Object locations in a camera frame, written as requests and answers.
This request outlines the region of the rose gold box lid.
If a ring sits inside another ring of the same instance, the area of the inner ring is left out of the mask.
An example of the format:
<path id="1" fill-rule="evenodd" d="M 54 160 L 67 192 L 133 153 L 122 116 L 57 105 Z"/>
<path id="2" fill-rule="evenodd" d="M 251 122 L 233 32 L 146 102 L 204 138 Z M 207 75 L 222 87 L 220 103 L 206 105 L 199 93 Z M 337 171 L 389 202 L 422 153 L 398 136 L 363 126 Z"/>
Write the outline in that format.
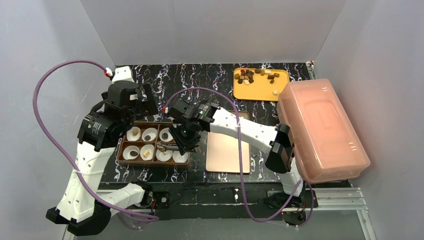
<path id="1" fill-rule="evenodd" d="M 249 120 L 248 111 L 240 111 L 240 118 Z M 240 173 L 238 140 L 220 133 L 207 134 L 205 169 L 213 173 Z M 243 174 L 251 173 L 251 146 L 242 141 Z"/>

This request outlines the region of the brown chocolate box tray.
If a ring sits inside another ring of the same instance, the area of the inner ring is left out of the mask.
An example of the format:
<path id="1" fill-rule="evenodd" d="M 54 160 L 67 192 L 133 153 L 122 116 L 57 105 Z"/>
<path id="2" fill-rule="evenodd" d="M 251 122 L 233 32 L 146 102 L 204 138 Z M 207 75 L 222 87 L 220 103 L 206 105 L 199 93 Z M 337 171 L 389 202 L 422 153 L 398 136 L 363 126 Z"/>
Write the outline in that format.
<path id="1" fill-rule="evenodd" d="M 180 154 L 170 134 L 170 122 L 136 122 L 119 142 L 116 160 L 119 164 L 158 167 L 188 168 L 190 154 Z"/>

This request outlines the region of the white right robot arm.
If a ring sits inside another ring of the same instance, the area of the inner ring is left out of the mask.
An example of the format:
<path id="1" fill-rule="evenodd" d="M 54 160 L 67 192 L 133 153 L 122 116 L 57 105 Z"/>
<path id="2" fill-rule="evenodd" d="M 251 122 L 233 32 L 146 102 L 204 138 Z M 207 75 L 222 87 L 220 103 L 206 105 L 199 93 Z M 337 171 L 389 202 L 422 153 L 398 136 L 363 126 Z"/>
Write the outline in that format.
<path id="1" fill-rule="evenodd" d="M 250 156 L 248 146 L 255 147 L 266 154 L 264 165 L 278 175 L 283 199 L 289 206 L 304 204 L 304 181 L 293 159 L 294 142 L 288 125 L 259 124 L 206 100 L 190 103 L 179 99 L 162 111 L 173 119 L 175 125 L 169 131 L 181 154 L 194 152 L 199 146 L 200 133 L 208 133 L 205 167 L 208 172 L 246 174 L 243 158 Z"/>

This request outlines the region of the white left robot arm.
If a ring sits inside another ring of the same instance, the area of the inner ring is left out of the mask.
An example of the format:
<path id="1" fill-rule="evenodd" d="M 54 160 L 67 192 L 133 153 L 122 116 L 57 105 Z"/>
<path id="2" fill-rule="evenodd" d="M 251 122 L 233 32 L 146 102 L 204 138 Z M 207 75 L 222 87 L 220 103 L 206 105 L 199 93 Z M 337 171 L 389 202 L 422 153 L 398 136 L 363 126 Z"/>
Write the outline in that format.
<path id="1" fill-rule="evenodd" d="M 75 236 L 101 233 L 121 209 L 145 204 L 153 194 L 149 183 L 136 180 L 103 197 L 93 196 L 118 140 L 133 127 L 137 117 L 147 113 L 141 87 L 130 80 L 112 83 L 102 99 L 82 120 L 77 155 L 72 162 L 74 170 L 61 201 L 46 213 L 48 220 L 67 225 Z"/>

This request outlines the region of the metal tweezers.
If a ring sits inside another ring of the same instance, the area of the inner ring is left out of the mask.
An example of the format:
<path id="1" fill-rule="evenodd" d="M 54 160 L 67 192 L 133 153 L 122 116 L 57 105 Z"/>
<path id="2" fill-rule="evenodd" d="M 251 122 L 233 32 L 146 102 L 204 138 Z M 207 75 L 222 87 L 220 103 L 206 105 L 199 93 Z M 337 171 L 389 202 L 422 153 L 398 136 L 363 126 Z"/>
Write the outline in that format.
<path id="1" fill-rule="evenodd" d="M 179 151 L 179 147 L 176 143 L 158 142 L 156 144 L 156 147 L 161 152 L 166 152 L 166 151 L 177 151 L 178 152 Z"/>

